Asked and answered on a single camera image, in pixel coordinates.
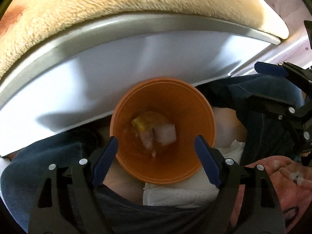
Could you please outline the pink pajama sleeve forearm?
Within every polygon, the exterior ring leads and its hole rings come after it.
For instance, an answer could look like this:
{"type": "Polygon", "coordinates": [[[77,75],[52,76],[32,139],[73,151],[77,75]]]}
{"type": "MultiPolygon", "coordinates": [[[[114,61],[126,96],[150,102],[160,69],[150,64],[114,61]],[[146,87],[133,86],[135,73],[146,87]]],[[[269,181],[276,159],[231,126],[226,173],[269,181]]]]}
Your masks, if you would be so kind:
{"type": "Polygon", "coordinates": [[[271,156],[245,167],[265,167],[277,193],[285,233],[311,233],[311,168],[285,156],[271,156]]]}

